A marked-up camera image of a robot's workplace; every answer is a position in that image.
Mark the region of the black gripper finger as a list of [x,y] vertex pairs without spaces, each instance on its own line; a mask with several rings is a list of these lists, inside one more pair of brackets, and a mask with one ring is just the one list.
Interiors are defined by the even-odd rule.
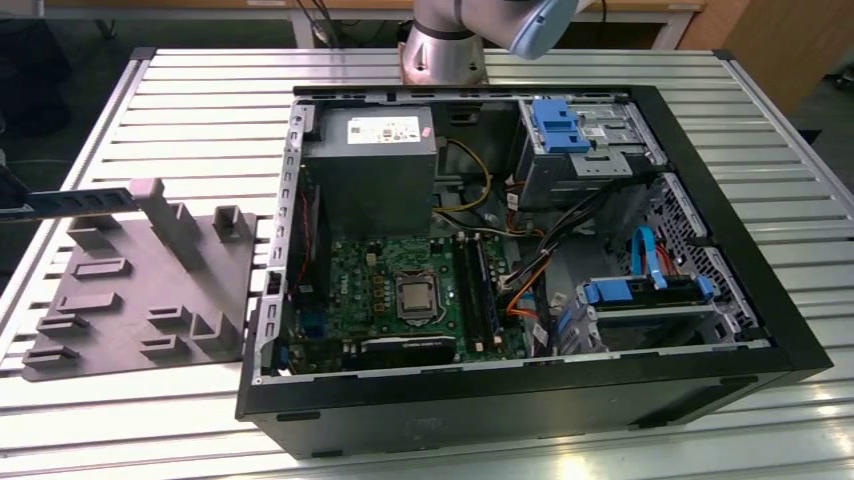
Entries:
[[13,175],[7,167],[0,165],[0,209],[2,211],[30,211],[29,189]]

